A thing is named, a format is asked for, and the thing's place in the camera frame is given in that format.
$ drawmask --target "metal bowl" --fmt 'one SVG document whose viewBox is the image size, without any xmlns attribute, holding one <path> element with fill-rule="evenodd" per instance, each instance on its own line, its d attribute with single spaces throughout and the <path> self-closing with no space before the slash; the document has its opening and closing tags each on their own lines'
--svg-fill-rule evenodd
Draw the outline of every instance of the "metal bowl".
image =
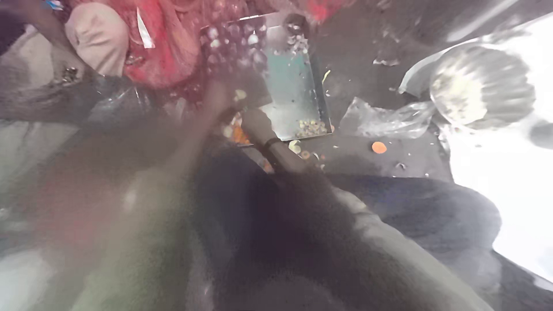
<svg viewBox="0 0 553 311">
<path fill-rule="evenodd" d="M 504 127 L 533 110 L 534 86 L 520 57 L 496 45 L 467 43 L 444 53 L 430 81 L 430 97 L 453 125 Z"/>
</svg>

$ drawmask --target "carrot slice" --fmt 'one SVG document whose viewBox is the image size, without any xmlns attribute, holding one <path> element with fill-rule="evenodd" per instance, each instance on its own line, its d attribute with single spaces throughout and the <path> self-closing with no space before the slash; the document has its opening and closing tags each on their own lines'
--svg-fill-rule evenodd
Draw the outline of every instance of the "carrot slice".
<svg viewBox="0 0 553 311">
<path fill-rule="evenodd" d="M 374 142 L 372 148 L 373 151 L 378 154 L 384 153 L 388 150 L 383 142 Z"/>
</svg>

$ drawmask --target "metal container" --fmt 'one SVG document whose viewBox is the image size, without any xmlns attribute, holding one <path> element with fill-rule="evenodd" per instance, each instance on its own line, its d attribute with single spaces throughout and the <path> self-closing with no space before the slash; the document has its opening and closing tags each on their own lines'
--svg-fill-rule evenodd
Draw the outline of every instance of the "metal container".
<svg viewBox="0 0 553 311">
<path fill-rule="evenodd" d="M 252 92 L 257 93 L 257 101 L 261 100 L 263 102 L 269 98 L 266 101 L 268 103 L 261 106 L 260 109 L 271 119 L 273 130 L 280 139 L 287 141 L 331 133 L 325 93 L 322 89 L 314 51 L 309 46 L 309 24 L 305 17 L 298 14 L 272 13 L 205 27 L 201 31 L 203 36 L 202 51 L 205 61 L 208 62 L 210 51 L 213 50 L 212 41 L 209 37 L 210 27 L 217 27 L 218 33 L 227 31 L 231 33 L 227 29 L 236 30 L 234 26 L 231 28 L 232 25 L 239 26 L 240 34 L 244 37 L 247 48 L 242 48 L 242 52 L 240 52 L 241 47 L 239 46 L 239 56 L 225 58 L 225 69 L 216 72 L 216 74 L 228 77 L 234 84 L 241 83 L 241 76 L 248 76 L 243 81 L 252 81 L 252 76 L 259 79 L 255 82 L 255 90 L 252 90 Z M 259 30 L 262 29 L 263 33 L 258 36 L 259 42 L 251 40 L 252 31 L 247 32 L 246 29 L 257 29 L 256 34 L 259 34 Z M 215 45 L 219 43 L 224 45 L 225 42 L 228 41 L 221 38 Z M 258 56 L 257 51 L 253 48 L 261 51 L 263 55 Z M 250 58 L 255 74 L 252 74 L 252 70 L 249 69 L 248 74 L 241 73 L 244 72 L 243 70 L 237 72 L 234 68 L 239 68 L 247 63 L 246 59 L 240 56 L 240 53 L 244 52 L 249 53 L 250 56 L 258 57 L 258 59 L 263 59 L 263 56 L 265 56 L 266 63 L 256 64 L 255 59 Z M 232 65 L 232 72 L 229 72 L 227 63 L 236 63 L 237 66 Z M 214 70 L 219 69 L 212 66 L 210 70 L 211 74 L 214 74 Z M 268 92 L 270 96 L 263 96 L 264 92 Z M 303 127 L 300 128 L 300 123 L 304 123 L 302 121 L 314 121 L 321 126 L 321 130 L 306 132 Z"/>
<path fill-rule="evenodd" d="M 462 44 L 440 58 L 430 96 L 455 126 L 504 127 L 533 110 L 536 97 L 528 72 L 520 57 L 496 45 Z"/>
</svg>

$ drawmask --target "black strap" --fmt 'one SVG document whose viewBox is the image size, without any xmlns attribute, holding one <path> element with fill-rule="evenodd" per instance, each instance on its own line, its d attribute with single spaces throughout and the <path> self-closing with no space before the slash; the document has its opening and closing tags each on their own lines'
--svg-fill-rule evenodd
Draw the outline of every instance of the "black strap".
<svg viewBox="0 0 553 311">
<path fill-rule="evenodd" d="M 269 150 L 269 147 L 271 147 L 272 144 L 278 143 L 278 142 L 282 142 L 282 141 L 280 140 L 280 138 L 278 138 L 278 137 L 273 137 L 273 138 L 269 139 L 269 140 L 263 145 L 263 150 L 268 151 L 268 150 Z"/>
</svg>

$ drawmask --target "dark clothing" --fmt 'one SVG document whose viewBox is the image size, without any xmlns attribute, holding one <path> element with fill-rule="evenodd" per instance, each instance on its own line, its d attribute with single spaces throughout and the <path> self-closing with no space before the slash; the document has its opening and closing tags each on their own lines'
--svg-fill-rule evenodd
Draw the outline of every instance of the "dark clothing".
<svg viewBox="0 0 553 311">
<path fill-rule="evenodd" d="M 309 265 L 317 265 L 295 266 L 294 258 L 313 251 L 312 245 L 276 221 L 270 211 L 281 208 L 275 203 L 277 187 L 242 152 L 226 149 L 206 155 L 198 176 L 198 206 L 202 209 L 196 221 L 200 238 L 213 269 L 224 271 L 223 278 L 232 280 L 221 286 L 227 288 L 223 296 L 247 292 L 248 287 L 282 269 L 301 273 Z M 495 206 L 479 193 L 431 179 L 327 178 L 334 186 L 357 195 L 382 221 L 413 239 L 476 291 L 498 282 L 495 275 L 483 277 L 480 265 L 491 259 L 500 218 Z M 490 266 L 499 272 L 494 263 Z"/>
<path fill-rule="evenodd" d="M 13 14 L 0 11 L 0 55 L 3 55 L 24 33 L 24 23 L 20 22 Z"/>
</svg>

